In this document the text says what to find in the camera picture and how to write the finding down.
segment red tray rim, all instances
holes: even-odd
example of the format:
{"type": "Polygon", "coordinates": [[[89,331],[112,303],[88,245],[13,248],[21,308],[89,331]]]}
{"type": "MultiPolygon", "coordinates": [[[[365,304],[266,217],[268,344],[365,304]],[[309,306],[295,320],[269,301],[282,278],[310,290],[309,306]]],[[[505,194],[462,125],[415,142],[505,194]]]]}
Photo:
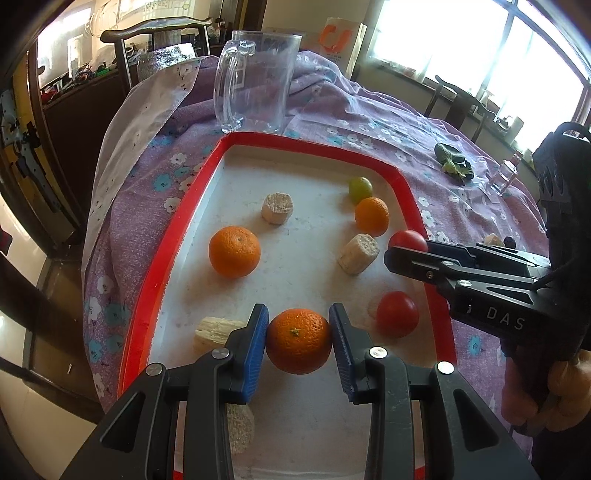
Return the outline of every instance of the red tray rim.
{"type": "MultiPolygon", "coordinates": [[[[164,290],[185,231],[223,155],[234,145],[311,154],[370,168],[382,176],[392,187],[407,228],[419,232],[425,238],[427,237],[423,219],[410,186],[395,166],[362,153],[279,135],[254,132],[233,132],[225,135],[217,143],[180,202],[148,268],[125,341],[119,371],[118,397],[147,365],[164,290]]],[[[437,293],[432,285],[425,284],[425,291],[431,314],[437,359],[457,364],[452,321],[447,301],[437,293]]]]}

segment paper bag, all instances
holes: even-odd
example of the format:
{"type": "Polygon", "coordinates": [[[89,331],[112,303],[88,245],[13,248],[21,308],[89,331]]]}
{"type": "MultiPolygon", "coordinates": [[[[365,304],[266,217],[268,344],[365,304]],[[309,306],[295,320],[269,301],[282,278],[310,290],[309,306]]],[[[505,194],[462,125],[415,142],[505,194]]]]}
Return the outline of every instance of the paper bag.
{"type": "Polygon", "coordinates": [[[366,30],[363,23],[330,17],[314,51],[336,63],[341,73],[350,79],[366,30]]]}

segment leafy vegetable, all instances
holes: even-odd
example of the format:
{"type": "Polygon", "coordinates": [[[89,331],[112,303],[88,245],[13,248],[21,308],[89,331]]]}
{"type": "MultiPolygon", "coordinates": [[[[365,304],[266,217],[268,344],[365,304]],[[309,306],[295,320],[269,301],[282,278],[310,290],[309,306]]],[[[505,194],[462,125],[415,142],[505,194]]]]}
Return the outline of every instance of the leafy vegetable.
{"type": "Polygon", "coordinates": [[[465,185],[467,181],[474,178],[472,165],[466,157],[451,145],[438,143],[435,145],[435,156],[441,164],[441,170],[465,185]]]}

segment orange logo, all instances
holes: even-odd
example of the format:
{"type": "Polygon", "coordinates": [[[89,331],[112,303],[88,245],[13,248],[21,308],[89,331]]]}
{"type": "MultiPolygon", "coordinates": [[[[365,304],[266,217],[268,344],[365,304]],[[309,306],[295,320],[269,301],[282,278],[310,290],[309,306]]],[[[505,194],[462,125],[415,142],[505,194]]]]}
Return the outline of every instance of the orange logo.
{"type": "Polygon", "coordinates": [[[351,39],[351,36],[353,35],[353,32],[351,30],[343,30],[335,44],[330,46],[325,45],[326,38],[333,33],[336,33],[336,26],[326,25],[324,30],[320,34],[320,38],[318,39],[318,43],[324,50],[326,50],[326,53],[340,53],[347,44],[347,42],[351,39]]]}

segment window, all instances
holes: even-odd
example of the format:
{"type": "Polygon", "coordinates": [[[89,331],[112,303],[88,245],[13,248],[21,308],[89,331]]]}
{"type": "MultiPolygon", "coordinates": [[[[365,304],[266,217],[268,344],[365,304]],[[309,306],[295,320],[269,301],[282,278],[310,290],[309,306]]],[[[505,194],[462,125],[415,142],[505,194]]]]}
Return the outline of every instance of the window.
{"type": "Polygon", "coordinates": [[[151,18],[192,17],[199,2],[203,0],[74,0],[37,39],[37,66],[45,66],[39,85],[66,72],[72,76],[88,62],[93,69],[103,61],[109,66],[115,53],[113,45],[99,40],[103,31],[151,18]]]}
{"type": "Polygon", "coordinates": [[[385,0],[369,58],[477,98],[488,90],[499,117],[524,121],[522,149],[571,120],[589,88],[588,64],[525,0],[385,0]]]}

